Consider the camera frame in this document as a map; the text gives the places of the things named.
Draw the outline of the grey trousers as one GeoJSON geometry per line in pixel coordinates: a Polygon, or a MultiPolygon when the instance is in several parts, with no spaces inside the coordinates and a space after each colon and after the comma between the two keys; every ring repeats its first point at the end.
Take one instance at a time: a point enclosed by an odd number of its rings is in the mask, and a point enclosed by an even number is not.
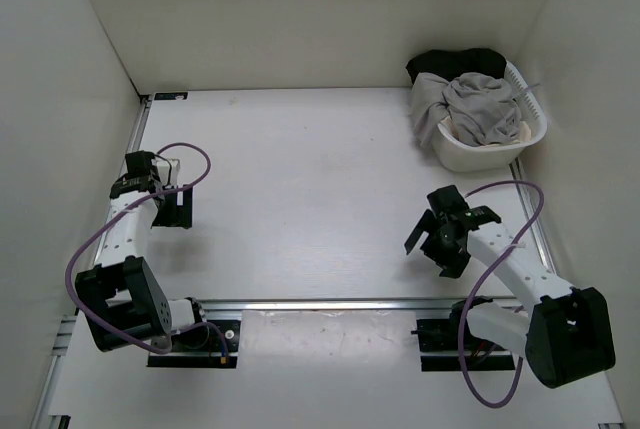
{"type": "Polygon", "coordinates": [[[409,118],[423,146],[445,119],[457,140],[470,147],[512,144],[519,139],[522,124],[512,86],[476,72],[451,81],[433,73],[419,74],[411,90],[409,118]]]}

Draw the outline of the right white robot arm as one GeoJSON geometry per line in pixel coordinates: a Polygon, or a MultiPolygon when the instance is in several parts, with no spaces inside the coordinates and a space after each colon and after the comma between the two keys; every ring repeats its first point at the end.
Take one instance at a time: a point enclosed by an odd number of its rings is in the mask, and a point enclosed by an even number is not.
{"type": "Polygon", "coordinates": [[[449,336],[459,350],[493,343],[522,358],[548,388],[614,367],[608,306],[597,289],[580,289],[530,258],[519,234],[489,207],[470,206],[456,186],[427,200],[405,250],[419,248],[445,278],[459,278],[473,259],[486,267],[451,309],[449,336]]]}

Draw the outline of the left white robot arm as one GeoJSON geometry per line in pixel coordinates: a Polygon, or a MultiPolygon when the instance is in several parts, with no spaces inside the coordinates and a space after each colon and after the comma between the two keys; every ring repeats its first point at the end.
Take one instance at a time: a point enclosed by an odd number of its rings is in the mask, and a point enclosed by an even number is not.
{"type": "Polygon", "coordinates": [[[175,335],[188,349],[206,344],[210,326],[192,298],[169,300],[146,260],[154,228],[193,225],[193,187],[179,184],[180,161],[150,151],[125,156],[111,186],[109,218],[95,237],[94,266],[67,280],[97,348],[126,345],[165,355],[175,335]]]}

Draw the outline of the white laundry basket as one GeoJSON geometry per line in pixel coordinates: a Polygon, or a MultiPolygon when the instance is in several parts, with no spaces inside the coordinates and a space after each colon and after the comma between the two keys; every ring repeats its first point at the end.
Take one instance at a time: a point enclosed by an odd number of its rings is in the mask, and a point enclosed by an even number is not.
{"type": "Polygon", "coordinates": [[[544,111],[520,71],[506,62],[504,78],[518,91],[516,101],[522,121],[529,128],[524,141],[506,145],[468,146],[461,143],[450,131],[449,119],[441,121],[431,139],[431,145],[439,162],[453,172],[473,172],[499,169],[508,166],[526,148],[540,142],[547,132],[548,121],[544,111]]]}

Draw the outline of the beige garment in basket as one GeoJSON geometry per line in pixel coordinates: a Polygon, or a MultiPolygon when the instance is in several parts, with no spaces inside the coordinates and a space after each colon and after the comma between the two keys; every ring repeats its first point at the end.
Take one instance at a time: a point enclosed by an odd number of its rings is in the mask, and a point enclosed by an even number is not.
{"type": "MultiPolygon", "coordinates": [[[[440,122],[440,125],[446,128],[446,131],[457,141],[459,141],[459,135],[456,129],[454,128],[451,118],[446,117],[440,122]]],[[[532,131],[529,125],[525,121],[521,121],[519,124],[519,131],[517,137],[509,142],[506,142],[506,145],[520,144],[529,142],[532,138],[532,131]]]]}

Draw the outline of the black garment in basket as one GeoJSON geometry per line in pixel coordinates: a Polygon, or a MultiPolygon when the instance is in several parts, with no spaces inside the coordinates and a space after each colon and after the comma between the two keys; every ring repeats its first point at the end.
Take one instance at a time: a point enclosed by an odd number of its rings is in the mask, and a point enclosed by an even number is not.
{"type": "Polygon", "coordinates": [[[489,48],[460,51],[432,49],[410,59],[405,69],[414,83],[420,73],[435,74],[447,81],[465,73],[480,73],[500,79],[505,74],[506,65],[504,56],[489,48]]]}

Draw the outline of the aluminium left rail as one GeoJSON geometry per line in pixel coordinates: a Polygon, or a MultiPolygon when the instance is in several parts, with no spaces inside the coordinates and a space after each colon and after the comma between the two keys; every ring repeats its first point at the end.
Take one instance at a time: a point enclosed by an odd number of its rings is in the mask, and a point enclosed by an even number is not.
{"type": "Polygon", "coordinates": [[[140,144],[145,131],[146,122],[152,105],[153,95],[144,95],[140,99],[139,111],[133,126],[133,130],[125,151],[125,154],[135,152],[140,149],[140,144]]]}

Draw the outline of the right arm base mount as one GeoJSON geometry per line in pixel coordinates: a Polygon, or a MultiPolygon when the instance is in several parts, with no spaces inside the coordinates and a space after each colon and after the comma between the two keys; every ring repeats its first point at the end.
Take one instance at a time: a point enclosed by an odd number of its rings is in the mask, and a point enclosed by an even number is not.
{"type": "MultiPolygon", "coordinates": [[[[421,371],[459,372],[458,327],[464,301],[456,302],[444,316],[427,316],[416,321],[411,332],[418,338],[421,371]]],[[[473,336],[465,327],[464,355],[470,372],[513,371],[513,357],[501,346],[473,336]]]]}

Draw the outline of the aluminium front rail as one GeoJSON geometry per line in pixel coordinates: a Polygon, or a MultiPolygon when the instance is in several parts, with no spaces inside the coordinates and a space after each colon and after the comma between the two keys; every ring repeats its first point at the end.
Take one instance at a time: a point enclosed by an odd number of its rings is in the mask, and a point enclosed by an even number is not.
{"type": "Polygon", "coordinates": [[[396,298],[396,299],[283,299],[283,300],[204,300],[208,311],[368,311],[368,310],[449,310],[462,301],[454,298],[396,298]]]}

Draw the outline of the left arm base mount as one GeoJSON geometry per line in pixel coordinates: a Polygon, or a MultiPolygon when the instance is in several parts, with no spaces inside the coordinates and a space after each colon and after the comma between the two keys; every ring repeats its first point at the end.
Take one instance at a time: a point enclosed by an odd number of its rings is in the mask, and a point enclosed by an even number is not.
{"type": "Polygon", "coordinates": [[[224,336],[226,351],[219,335],[211,328],[200,327],[187,333],[171,336],[172,352],[165,355],[150,353],[149,368],[175,369],[235,369],[239,359],[241,320],[224,316],[207,320],[215,324],[224,336]]]}

